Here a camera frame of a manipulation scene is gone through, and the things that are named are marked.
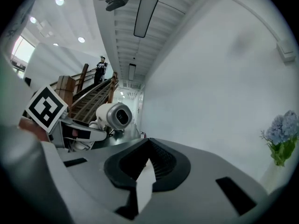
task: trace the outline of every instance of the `linear light fixture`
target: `linear light fixture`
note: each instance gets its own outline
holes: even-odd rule
[[[159,0],[140,0],[135,22],[134,36],[144,38],[148,30],[150,19]]]
[[[130,63],[129,64],[129,80],[130,81],[134,80],[135,70],[136,70],[136,65]]]

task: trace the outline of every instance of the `white robot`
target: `white robot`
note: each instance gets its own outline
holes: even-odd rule
[[[132,120],[132,112],[123,103],[103,104],[96,110],[95,121],[89,124],[62,115],[48,134],[56,148],[66,148],[71,152],[90,150],[94,142],[107,137],[108,126],[116,131],[125,129]]]

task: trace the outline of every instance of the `ceiling light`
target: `ceiling light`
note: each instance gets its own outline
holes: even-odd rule
[[[34,17],[30,17],[30,21],[34,24],[36,23],[36,19]]]
[[[78,41],[81,42],[81,43],[84,43],[85,39],[83,37],[78,37]]]
[[[135,70],[136,70],[136,65],[130,64],[129,65],[129,80],[130,81],[134,80]]]
[[[64,0],[55,0],[58,6],[62,6],[64,4]]]
[[[158,0],[140,0],[136,17],[134,36],[144,38]]]

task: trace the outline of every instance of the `recessed light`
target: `recessed light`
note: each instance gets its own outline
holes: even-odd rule
[[[64,0],[55,0],[58,6],[62,6],[64,4]]]
[[[84,43],[85,39],[83,37],[78,37],[78,41],[81,42],[81,43]]]
[[[30,17],[30,21],[34,24],[36,23],[36,19],[34,17]]]

